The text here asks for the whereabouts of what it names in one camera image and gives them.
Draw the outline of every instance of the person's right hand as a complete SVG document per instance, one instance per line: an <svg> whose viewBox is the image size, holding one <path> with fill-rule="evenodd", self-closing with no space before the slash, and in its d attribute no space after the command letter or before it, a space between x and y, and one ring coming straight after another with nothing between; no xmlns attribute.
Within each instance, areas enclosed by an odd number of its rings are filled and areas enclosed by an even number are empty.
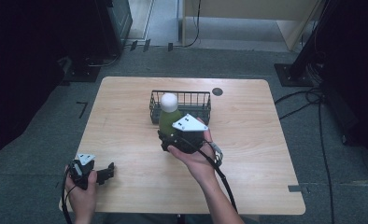
<svg viewBox="0 0 368 224"><path fill-rule="evenodd" d="M204 131L204 139L207 142L213 142L210 130ZM167 149L170 151L170 153L172 153L173 156L175 156L187 165L191 175L195 178L196 181L198 181L198 183L207 181L210 178L216 178L214 174L214 168L198 151L192 154L187 154L180 151L174 146L169 146ZM204 143L200 150L202 150L212 160L215 159L215 152L208 143Z"/></svg>

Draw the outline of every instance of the hand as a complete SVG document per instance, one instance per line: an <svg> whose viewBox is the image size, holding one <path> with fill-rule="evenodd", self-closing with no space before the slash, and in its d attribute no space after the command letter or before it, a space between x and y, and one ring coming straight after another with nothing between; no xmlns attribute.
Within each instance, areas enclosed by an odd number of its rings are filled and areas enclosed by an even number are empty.
<svg viewBox="0 0 368 224"><path fill-rule="evenodd" d="M96 209L96 180L97 172L91 171L88 177L88 188L86 190L75 187L73 180L68 176L65 180L65 190L71 190L68 195L71 207L76 214L75 223L91 223Z"/></svg>
<svg viewBox="0 0 368 224"><path fill-rule="evenodd" d="M212 142L210 130L204 131L204 139L207 142ZM167 148L173 156L184 162L190 170L191 175L195 178L195 180L201 184L203 181L207 181L210 178L216 178L214 174L214 168L210 165L210 163L206 160L206 158L199 152L194 152L192 154L187 154L180 151L178 148L174 146L169 146ZM212 160L215 159L216 155L208 143L204 143L204 145L200 148L208 157Z"/></svg>

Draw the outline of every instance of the gray carpet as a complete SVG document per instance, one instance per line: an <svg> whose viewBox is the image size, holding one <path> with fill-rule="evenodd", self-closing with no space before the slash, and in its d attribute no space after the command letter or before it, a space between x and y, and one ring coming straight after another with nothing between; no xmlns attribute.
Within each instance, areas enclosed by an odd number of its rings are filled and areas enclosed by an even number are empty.
<svg viewBox="0 0 368 224"><path fill-rule="evenodd" d="M281 87L274 63L292 63L296 53L218 49L126 49L102 68L95 83L57 87L23 135L0 151L0 223L64 223L58 208L64 165L75 157L103 77L263 78L274 99L308 88ZM88 102L82 118L83 105ZM279 116L306 104L303 95L276 106ZM368 150L341 143L328 105L321 108L323 136L333 182L335 223L368 223ZM302 216L261 216L261 223L331 223L329 186L318 133L318 107L281 120L303 190ZM102 223L106 214L97 214Z"/></svg>

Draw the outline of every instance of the person's left hand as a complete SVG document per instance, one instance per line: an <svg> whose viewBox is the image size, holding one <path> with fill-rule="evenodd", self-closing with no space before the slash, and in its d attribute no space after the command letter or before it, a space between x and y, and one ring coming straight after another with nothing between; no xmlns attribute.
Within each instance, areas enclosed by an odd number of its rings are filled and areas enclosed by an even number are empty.
<svg viewBox="0 0 368 224"><path fill-rule="evenodd" d="M73 180L67 176L65 180L65 190L71 190L68 195L71 207L76 214L75 223L91 223L94 211L96 210L96 180L97 172L91 171L88 177L88 188L86 190L75 187Z"/></svg>

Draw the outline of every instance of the black cabinet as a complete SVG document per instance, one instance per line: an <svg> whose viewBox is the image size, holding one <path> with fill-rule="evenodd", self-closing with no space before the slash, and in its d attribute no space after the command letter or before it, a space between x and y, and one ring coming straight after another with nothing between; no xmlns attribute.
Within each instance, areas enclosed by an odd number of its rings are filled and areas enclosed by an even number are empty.
<svg viewBox="0 0 368 224"><path fill-rule="evenodd" d="M40 7L73 63L69 81L94 81L98 67L89 65L118 58L133 23L128 0L48 0Z"/></svg>
<svg viewBox="0 0 368 224"><path fill-rule="evenodd" d="M314 53L324 56L321 88L347 141L368 148L368 0L330 4L314 36Z"/></svg>

